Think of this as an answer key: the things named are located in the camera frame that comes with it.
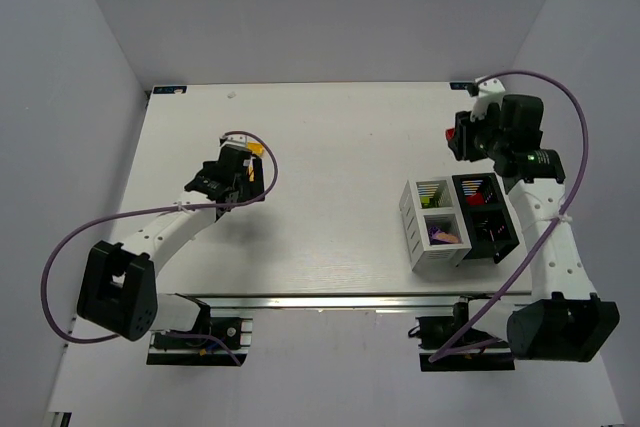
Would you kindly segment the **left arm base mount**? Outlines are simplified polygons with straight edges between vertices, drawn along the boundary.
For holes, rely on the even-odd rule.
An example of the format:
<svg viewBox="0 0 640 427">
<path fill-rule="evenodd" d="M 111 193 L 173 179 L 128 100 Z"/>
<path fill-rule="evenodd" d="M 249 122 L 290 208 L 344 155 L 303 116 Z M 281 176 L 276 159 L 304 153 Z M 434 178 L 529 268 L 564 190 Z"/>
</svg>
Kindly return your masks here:
<svg viewBox="0 0 640 427">
<path fill-rule="evenodd" d="M 180 367 L 241 367 L 252 342 L 253 319 L 213 315 L 201 334 L 151 336 L 146 364 Z"/>
</svg>

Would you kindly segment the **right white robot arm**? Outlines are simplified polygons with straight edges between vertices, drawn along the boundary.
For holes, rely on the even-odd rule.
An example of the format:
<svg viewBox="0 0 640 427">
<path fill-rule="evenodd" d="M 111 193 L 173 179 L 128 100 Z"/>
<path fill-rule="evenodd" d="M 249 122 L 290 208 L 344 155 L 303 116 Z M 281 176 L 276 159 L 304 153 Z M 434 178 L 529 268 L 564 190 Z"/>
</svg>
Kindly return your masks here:
<svg viewBox="0 0 640 427">
<path fill-rule="evenodd" d="M 544 105 L 528 95 L 479 95 L 456 115 L 447 141 L 455 157 L 490 159 L 520 223 L 531 273 L 531 301 L 504 301 L 505 287 L 490 299 L 467 303 L 469 319 L 433 354 L 438 360 L 469 330 L 508 344 L 523 360 L 589 362 L 620 321 L 617 305 L 603 301 L 590 281 L 566 211 L 574 192 L 565 189 L 559 154 L 541 146 Z"/>
</svg>

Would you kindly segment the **yellow lego brick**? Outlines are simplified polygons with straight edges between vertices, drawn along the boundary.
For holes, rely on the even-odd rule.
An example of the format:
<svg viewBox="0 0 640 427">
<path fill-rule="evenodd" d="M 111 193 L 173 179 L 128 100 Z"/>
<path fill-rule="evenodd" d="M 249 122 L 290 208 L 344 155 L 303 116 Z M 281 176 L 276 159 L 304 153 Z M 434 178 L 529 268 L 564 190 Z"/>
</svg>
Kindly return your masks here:
<svg viewBox="0 0 640 427">
<path fill-rule="evenodd" d="M 262 157 L 265 152 L 264 146 L 261 145 L 260 143 L 249 142 L 247 146 L 249 150 L 252 152 L 252 154 L 258 157 Z"/>
</svg>

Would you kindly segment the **plain purple lego block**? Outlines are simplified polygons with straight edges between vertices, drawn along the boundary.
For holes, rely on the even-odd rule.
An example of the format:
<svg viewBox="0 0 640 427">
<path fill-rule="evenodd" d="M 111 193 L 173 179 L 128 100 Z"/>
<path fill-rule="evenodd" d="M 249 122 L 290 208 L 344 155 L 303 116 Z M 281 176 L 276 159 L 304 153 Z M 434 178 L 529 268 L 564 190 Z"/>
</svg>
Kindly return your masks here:
<svg viewBox="0 0 640 427">
<path fill-rule="evenodd" d="M 428 228 L 428 237 L 429 237 L 429 243 L 431 245 L 442 245 L 444 243 L 444 241 L 440 238 L 442 234 L 442 231 L 436 227 L 436 226 L 432 226 Z"/>
</svg>

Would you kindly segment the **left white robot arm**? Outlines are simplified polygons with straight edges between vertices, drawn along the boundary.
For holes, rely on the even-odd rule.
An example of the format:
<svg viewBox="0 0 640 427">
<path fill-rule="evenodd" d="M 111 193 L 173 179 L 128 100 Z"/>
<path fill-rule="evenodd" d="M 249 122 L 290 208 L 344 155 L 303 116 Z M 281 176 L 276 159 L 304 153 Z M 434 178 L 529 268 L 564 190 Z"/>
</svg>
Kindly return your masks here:
<svg viewBox="0 0 640 427">
<path fill-rule="evenodd" d="M 182 294 L 159 294 L 156 277 L 179 250 L 236 204 L 264 199 L 261 154 L 245 135 L 221 140 L 171 209 L 125 240 L 100 241 L 89 252 L 77 314 L 136 341 L 148 332 L 203 333 L 210 311 Z"/>
</svg>

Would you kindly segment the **purple butterfly lego block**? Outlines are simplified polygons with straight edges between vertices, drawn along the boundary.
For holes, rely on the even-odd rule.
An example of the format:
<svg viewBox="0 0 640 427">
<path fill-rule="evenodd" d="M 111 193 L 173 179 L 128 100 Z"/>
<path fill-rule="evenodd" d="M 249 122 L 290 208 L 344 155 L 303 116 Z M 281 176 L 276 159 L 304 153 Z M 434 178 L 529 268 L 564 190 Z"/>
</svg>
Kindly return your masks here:
<svg viewBox="0 0 640 427">
<path fill-rule="evenodd" d="M 460 239 L 455 234 L 449 232 L 442 231 L 440 238 L 444 241 L 443 244 L 457 244 L 460 242 Z"/>
</svg>

